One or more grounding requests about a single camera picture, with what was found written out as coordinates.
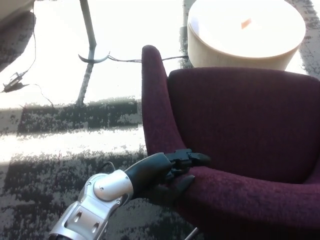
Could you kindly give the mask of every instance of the white table top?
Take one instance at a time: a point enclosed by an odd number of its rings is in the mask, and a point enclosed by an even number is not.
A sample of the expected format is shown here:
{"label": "white table top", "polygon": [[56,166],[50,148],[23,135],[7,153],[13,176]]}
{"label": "white table top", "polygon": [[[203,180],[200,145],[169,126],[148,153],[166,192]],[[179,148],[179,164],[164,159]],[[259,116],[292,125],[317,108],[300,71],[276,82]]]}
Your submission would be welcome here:
{"label": "white table top", "polygon": [[284,0],[197,0],[188,24],[209,47],[245,58],[287,53],[306,34],[302,16]]}

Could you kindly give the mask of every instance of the power adapter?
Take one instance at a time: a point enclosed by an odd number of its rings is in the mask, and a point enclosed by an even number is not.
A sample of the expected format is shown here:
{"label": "power adapter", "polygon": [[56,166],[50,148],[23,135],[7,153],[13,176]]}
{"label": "power adapter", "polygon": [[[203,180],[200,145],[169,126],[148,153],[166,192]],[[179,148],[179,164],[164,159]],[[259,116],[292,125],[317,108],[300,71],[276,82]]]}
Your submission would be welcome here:
{"label": "power adapter", "polygon": [[10,92],[21,80],[23,74],[15,73],[10,77],[10,81],[8,84],[3,84],[4,89],[3,92]]}

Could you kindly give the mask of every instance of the chair armrest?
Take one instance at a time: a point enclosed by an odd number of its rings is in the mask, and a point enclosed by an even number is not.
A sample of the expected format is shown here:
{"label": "chair armrest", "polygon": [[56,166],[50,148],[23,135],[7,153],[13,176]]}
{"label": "chair armrest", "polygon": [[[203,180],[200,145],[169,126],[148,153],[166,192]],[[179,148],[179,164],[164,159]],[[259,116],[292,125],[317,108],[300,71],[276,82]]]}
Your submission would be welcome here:
{"label": "chair armrest", "polygon": [[159,51],[142,49],[142,121],[148,155],[185,148],[171,109],[167,74]]}

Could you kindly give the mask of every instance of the carpet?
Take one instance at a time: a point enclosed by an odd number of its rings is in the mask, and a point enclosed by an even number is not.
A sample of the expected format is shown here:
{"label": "carpet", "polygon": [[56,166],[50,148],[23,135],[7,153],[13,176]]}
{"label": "carpet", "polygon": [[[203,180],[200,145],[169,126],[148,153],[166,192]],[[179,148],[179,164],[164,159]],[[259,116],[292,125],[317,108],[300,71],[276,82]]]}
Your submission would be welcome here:
{"label": "carpet", "polygon": [[[186,19],[194,1],[151,2],[91,1],[94,15],[99,16],[93,25],[108,28],[105,32],[115,36],[108,42],[113,57],[140,58],[146,44],[159,48],[164,58],[186,53]],[[320,78],[320,5],[316,0],[288,2],[303,15],[307,34],[287,70]],[[99,14],[103,4],[109,16]],[[35,64],[23,79],[24,87],[0,94],[0,239],[4,240],[45,239],[104,162],[124,170],[147,155],[140,64],[81,62],[74,45],[85,39],[85,31],[76,0],[37,1],[34,13]],[[126,20],[115,24],[115,13]],[[1,32],[1,81],[32,63],[33,26],[33,15],[28,14]],[[165,63],[167,72],[187,67],[190,63],[185,60]],[[111,217],[106,239],[180,240],[192,229],[169,209],[136,199]]]}

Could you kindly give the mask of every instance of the chair leg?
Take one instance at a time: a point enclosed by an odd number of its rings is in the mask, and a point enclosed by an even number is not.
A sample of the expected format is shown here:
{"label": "chair leg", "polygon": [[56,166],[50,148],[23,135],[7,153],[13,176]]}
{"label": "chair leg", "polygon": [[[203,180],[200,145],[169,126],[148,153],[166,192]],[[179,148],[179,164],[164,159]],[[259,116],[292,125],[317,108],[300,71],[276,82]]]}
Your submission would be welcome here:
{"label": "chair leg", "polygon": [[199,233],[200,230],[196,227],[184,240],[194,240]]}

